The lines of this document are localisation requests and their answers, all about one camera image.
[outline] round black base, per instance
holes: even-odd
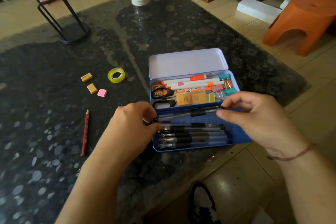
[[[81,40],[86,39],[91,33],[91,28],[84,22],[82,22],[82,25],[86,32],[83,31],[77,22],[63,27],[61,33],[64,35],[66,40],[64,40],[61,36],[59,37],[60,40],[65,44],[75,44]]]

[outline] black and white sneaker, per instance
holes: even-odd
[[[197,182],[191,186],[189,206],[189,220],[192,224],[221,224],[215,202],[203,183]]]

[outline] red string bracelet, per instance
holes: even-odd
[[[294,157],[290,157],[290,158],[280,158],[280,157],[267,156],[267,158],[268,158],[268,159],[281,160],[281,161],[290,161],[290,160],[296,159],[296,158],[301,157],[302,155],[306,154],[309,150],[313,149],[314,146],[315,146],[315,144],[314,144],[314,143],[311,143],[310,145],[308,145],[308,147],[307,147],[303,152],[300,152],[299,154],[297,154],[297,155],[294,156]]]

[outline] floor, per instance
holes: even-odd
[[[69,0],[76,12],[109,0]],[[321,151],[336,163],[336,38],[324,35],[307,57],[295,55],[303,35],[290,31],[276,45],[262,44],[268,24],[237,12],[234,0],[204,3],[193,0],[217,18],[258,44],[277,59],[304,76],[311,87],[285,107],[291,119]],[[50,9],[56,18],[68,15],[61,3]],[[0,3],[0,39],[45,23],[35,0],[11,0]],[[209,165],[202,178],[214,200],[223,223],[249,223],[262,207],[276,223],[293,223],[288,195],[279,167],[266,158],[256,143],[237,146],[234,157],[219,158]],[[188,223],[188,193],[180,189],[175,198],[163,202],[149,213],[150,223]]]

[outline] black marble table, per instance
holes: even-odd
[[[75,46],[58,41],[50,25],[0,41],[0,224],[55,221],[86,159],[80,157],[86,110],[90,153],[118,106],[149,100],[153,54],[221,48],[242,90],[271,94],[282,105],[306,87],[304,78],[190,0],[140,8],[115,0],[80,18],[92,36]],[[125,70],[123,82],[108,80],[114,67]],[[88,72],[93,79],[83,83]],[[91,95],[90,83],[107,89],[107,96]],[[118,221],[151,209],[218,151],[161,154],[149,144],[120,180]]]

